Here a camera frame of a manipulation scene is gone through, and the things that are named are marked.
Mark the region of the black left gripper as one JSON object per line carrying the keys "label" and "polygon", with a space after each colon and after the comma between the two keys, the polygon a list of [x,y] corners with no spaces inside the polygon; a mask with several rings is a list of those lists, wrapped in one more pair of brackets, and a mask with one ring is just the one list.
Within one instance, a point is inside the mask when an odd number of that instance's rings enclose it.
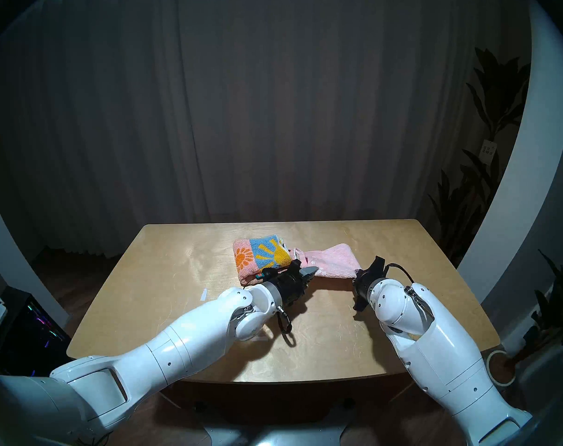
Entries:
{"label": "black left gripper", "polygon": [[317,266],[301,268],[300,260],[291,260],[286,266],[266,267],[257,274],[255,302],[259,308],[287,308],[305,293],[308,280],[319,270]]}

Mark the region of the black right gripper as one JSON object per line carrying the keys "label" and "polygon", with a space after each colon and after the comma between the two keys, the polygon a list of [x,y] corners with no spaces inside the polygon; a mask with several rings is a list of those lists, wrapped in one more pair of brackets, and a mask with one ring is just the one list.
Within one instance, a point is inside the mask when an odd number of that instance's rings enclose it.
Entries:
{"label": "black right gripper", "polygon": [[385,259],[376,256],[368,269],[356,271],[356,278],[352,280],[354,288],[354,307],[356,312],[363,311],[371,303],[373,288],[387,278],[388,268]]}

